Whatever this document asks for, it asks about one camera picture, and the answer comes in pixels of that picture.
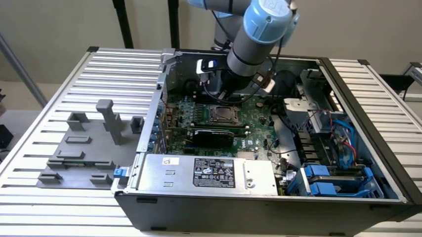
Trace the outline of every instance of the blue tab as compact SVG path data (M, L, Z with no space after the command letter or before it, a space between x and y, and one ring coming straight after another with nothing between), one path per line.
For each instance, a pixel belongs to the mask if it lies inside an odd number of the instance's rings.
M329 176L327 166L324 165L309 165L315 176Z
M112 174L113 178L122 178L125 176L125 172L125 169L114 169Z
M336 191L331 183L312 183L311 192L313 196L335 196Z

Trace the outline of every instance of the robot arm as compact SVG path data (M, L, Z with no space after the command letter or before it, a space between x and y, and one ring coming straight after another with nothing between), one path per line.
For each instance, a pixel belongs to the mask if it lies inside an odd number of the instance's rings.
M189 5L205 10L225 12L242 16L250 0L188 0Z
M229 95L252 81L274 44L285 45L298 20L296 8L285 0L189 0L189 4L242 15L221 74L220 90Z

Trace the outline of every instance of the sticker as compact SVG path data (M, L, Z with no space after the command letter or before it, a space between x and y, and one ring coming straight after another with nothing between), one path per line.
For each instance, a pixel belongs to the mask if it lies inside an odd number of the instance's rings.
M162 157L162 165L178 165L178 157Z
M196 187L234 188L233 160L194 158L193 185Z

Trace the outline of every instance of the motherboard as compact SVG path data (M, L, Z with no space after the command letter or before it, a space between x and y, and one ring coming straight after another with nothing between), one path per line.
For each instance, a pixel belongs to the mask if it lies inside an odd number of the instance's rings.
M197 103L169 97L166 105L166 153L270 159L268 144L276 139L266 100L250 98L241 105Z

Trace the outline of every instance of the blue latch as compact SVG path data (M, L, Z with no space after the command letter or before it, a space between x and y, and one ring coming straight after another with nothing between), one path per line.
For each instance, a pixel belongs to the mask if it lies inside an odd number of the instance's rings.
M308 165L304 167L304 173L306 177L311 176L329 176L327 166L324 165Z
M124 178L125 172L126 172L126 169L114 169L113 174L112 174L113 178Z
M335 196L336 191L331 183L312 183L311 184L311 193L313 196Z

